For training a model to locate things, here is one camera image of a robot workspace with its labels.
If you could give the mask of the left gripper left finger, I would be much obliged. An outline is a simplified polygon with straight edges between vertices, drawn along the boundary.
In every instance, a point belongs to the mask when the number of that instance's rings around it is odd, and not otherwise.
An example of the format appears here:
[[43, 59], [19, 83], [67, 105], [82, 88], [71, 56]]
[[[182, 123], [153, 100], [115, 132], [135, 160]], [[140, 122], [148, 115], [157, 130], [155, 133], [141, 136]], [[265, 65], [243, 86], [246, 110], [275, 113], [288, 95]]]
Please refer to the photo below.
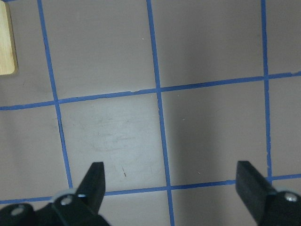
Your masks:
[[91, 164], [76, 190], [55, 196], [34, 210], [28, 203], [15, 203], [0, 210], [2, 226], [108, 226], [98, 214], [105, 194], [103, 162]]

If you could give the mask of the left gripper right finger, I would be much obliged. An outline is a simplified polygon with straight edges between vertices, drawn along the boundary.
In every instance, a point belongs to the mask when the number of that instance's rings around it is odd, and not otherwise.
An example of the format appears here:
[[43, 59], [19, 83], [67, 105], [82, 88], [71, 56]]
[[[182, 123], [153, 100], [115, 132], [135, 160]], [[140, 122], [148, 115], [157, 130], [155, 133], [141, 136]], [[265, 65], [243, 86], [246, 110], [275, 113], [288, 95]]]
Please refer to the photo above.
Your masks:
[[237, 162], [236, 192], [258, 226], [301, 224], [301, 196], [275, 189], [249, 161]]

